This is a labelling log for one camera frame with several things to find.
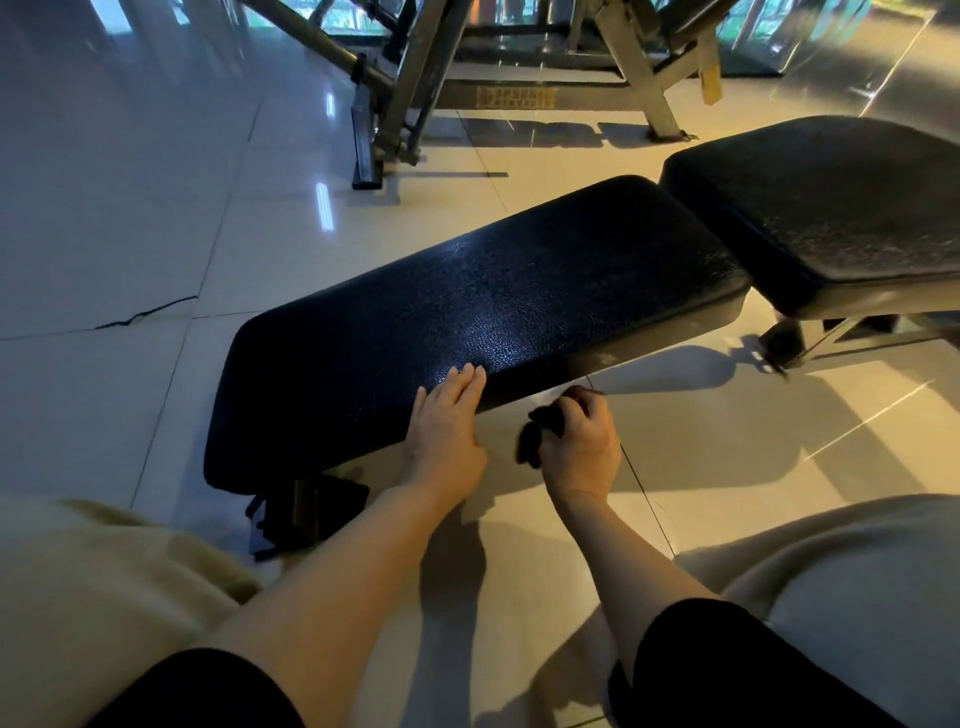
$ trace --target metal bar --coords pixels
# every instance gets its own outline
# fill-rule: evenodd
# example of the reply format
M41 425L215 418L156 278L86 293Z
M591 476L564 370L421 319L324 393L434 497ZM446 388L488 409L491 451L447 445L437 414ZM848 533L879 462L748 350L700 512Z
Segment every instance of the metal bar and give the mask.
M446 80L446 72L453 63L453 56L463 38L472 2L473 0L452 0L442 21L437 43L427 61L423 78L423 82L428 84L427 102L420 107L417 123L410 132L407 149L403 155L404 160L412 164L416 164L420 158L420 137L423 135L427 119L437 105L437 99Z
M423 68L430 58L434 40L438 37L446 0L423 0L420 14L414 22L403 60L396 73L393 98L376 130L375 144L387 153L387 159L396 158L401 134L407 122L407 111L420 85Z
M353 189L380 189L383 186L383 162L373 152L373 108L370 90L359 85L350 107L353 120L353 146L357 161L353 168Z
M914 331L897 331L895 333L879 333L875 336L855 336L846 341L837 341L830 344L817 356L830 356L836 353L859 352L867 349L882 347L898 347L902 344L915 344L920 341L942 338L951 328L922 328Z
M600 7L593 14L594 22L621 75L636 94L653 136L662 140L688 139L666 103L654 68L636 39L621 0L593 0L593 7L598 5Z
M361 62L349 49L344 48L279 0L242 0L242 2L251 10L263 15L288 36L349 74L351 78L359 75L359 83L369 86L377 96L389 96L393 91L394 82L387 74L376 66Z
M396 19L394 33L383 48L383 57L387 61L400 65L403 49L407 47L407 38L410 36L410 27L416 18L417 0L403 0L400 15Z
M750 4L747 16L743 19L743 25L740 26L740 32L736 34L736 40L733 41L733 46L731 46L734 51L746 43L750 36L754 34L756 22L760 19L760 14L766 4L766 0L754 0Z
M566 35L566 50L571 53L580 46L580 33L587 17L587 0L573 0L573 15L570 17L570 32Z
M578 84L448 79L436 109L643 111L627 84Z
M826 332L824 332L823 321L800 321L800 335L804 350L787 362L784 368L799 367L810 359L830 353L837 339L853 330L860 321L861 319L857 318L844 319Z
M697 58L696 51L687 51L679 56L670 56L659 65L655 66L654 73L657 76L657 85L660 90L665 91L674 84L678 84L683 79L687 79L700 70L700 60Z
M580 51L517 51L505 48L457 48L454 60L467 63L518 64L530 68L563 68L575 71L618 70L616 61L609 53L586 53Z
M353 0L360 9L378 22L391 33L396 31L397 19L393 13L388 11L377 0Z
M537 0L537 27L546 28L550 22L551 0Z

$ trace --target right hand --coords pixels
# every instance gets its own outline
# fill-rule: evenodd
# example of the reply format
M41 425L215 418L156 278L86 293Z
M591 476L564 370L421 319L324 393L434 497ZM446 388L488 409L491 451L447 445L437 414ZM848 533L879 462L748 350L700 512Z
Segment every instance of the right hand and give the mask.
M557 404L564 412L564 436L545 429L540 443L547 492L558 508L583 499L606 502L622 456L607 398L573 386Z

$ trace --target gym equipment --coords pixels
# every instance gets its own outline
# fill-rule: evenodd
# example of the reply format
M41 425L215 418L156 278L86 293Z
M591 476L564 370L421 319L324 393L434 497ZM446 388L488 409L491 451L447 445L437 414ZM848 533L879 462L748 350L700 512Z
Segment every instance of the gym equipment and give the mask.
M417 387L453 363L486 368L489 409L722 327L748 289L656 184L600 182L250 319L206 481L252 495L317 475L400 442Z
M650 0L576 0L560 54L521 54L536 65L609 66L620 80L607 83L448 79L447 71L467 30L472 1L422 0L417 12L416 0L404 0L398 16L373 0L361 2L371 17L391 31L382 58L398 63L395 73L387 62L354 54L280 0L242 0L347 72L357 84L351 107L357 155L354 189L379 189L385 162L416 164L423 129L434 109L637 110L646 115L654 139L677 141L689 137L678 125L663 92L698 74L705 103L716 103L722 95L716 26L735 0L673 0L659 10ZM315 21L323 16L324 2L314 13ZM549 8L548 0L540 2L540 7ZM546 13L539 15L543 25L528 27L536 33L550 29ZM580 50L588 23L605 46L599 53ZM468 36L503 35L503 29L472 28ZM644 44L658 46L662 52L648 53ZM501 49L488 61L509 57L510 52Z
M660 185L785 317L760 337L778 369L958 330L960 147L944 139L796 119L679 152Z
M673 155L659 185L600 182L260 314L230 347L204 476L265 494L259 526L312 543L329 507L313 478L402 440L451 363L487 368L488 409L722 327L751 279L786 317L760 337L780 370L950 332L960 147L784 122Z

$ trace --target black leather cushion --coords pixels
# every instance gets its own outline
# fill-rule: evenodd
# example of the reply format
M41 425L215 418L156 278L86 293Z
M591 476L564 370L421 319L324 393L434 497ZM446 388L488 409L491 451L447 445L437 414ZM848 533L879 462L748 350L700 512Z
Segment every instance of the black leather cushion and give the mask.
M402 440L451 365L484 365L493 407L723 326L748 289L655 184L601 182L248 321L206 480L268 491Z
M943 139L813 116L679 152L660 184L788 316L960 307L960 147Z

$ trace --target left hand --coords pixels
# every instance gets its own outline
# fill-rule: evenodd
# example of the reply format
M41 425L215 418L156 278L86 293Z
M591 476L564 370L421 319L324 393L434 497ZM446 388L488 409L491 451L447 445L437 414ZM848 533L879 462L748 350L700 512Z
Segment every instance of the left hand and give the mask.
M464 500L480 483L487 452L473 434L477 405L487 384L483 367L450 367L446 379L428 395L417 390L407 439L402 482L437 496L445 512Z

